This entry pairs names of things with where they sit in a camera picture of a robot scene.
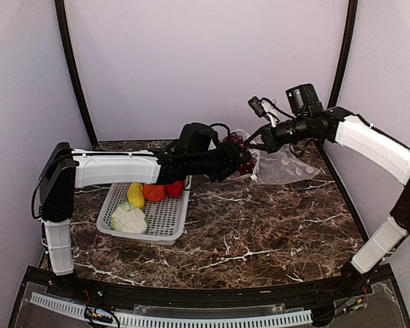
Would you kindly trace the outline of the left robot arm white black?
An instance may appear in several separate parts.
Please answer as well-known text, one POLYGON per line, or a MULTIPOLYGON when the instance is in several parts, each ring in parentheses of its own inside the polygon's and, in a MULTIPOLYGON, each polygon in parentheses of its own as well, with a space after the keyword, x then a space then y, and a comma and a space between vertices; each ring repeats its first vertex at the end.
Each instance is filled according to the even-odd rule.
POLYGON ((215 125, 187 124, 164 148, 137 152, 97 152, 56 145, 31 196, 31 216, 41 221, 48 266, 56 289, 68 298, 84 293, 72 259, 70 220, 74 191, 92 185, 140 182, 170 185, 189 176, 223 182, 249 160, 245 147, 219 140, 215 125))

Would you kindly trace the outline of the clear zip top bag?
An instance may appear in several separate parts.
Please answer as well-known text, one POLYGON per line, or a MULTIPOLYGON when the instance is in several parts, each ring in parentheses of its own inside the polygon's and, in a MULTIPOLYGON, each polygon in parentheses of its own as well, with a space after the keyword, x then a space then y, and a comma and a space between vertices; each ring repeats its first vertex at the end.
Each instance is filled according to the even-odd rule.
POLYGON ((251 163, 247 164, 247 172, 242 174, 237 171, 228 180, 244 180, 258 185, 286 185, 311 180, 320 174, 319 168, 291 154, 289 146, 272 154, 255 149, 249 149, 249 152, 251 163))

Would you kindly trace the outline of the white plastic perforated basket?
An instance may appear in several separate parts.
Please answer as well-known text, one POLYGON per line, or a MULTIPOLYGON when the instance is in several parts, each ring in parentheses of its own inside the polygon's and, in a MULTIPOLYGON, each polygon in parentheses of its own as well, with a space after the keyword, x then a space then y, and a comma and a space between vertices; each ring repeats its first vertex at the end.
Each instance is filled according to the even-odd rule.
POLYGON ((127 201, 128 188, 128 183, 111 185, 97 218, 99 232, 126 241, 173 245, 184 232, 190 191, 184 191, 178 199, 165 197, 158 203, 146 203, 143 213, 147 219, 147 229, 141 234, 132 234, 111 229, 111 216, 121 203, 127 201))

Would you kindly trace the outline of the dark red grape bunch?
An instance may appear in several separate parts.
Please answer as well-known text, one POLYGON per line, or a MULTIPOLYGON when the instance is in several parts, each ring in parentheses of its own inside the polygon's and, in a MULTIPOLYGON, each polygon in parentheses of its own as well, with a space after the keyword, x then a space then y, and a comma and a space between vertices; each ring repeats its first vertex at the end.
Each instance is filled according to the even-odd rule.
POLYGON ((238 164, 237 171, 238 173, 243 176, 247 174, 252 174, 254 171, 254 159, 251 152, 247 149, 243 139, 243 136, 238 133, 230 133, 227 137, 223 138, 223 142, 230 142, 234 146, 236 146, 238 152, 240 163, 238 164))

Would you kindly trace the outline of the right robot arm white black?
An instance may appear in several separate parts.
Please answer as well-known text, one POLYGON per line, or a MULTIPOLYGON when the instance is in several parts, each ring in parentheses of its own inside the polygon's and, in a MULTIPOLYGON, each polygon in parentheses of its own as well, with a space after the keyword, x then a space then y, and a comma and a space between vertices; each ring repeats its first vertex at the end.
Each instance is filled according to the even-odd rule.
POLYGON ((410 236, 410 146, 375 128, 359 114, 342 107, 324 109, 311 83, 286 90, 286 97, 292 113, 285 122, 278 120, 279 109, 270 100, 254 96, 248 101, 258 117, 269 121, 245 141, 248 148, 270 154, 298 141, 327 140, 366 157, 404 187, 386 221, 340 269, 335 290, 348 297, 410 236))

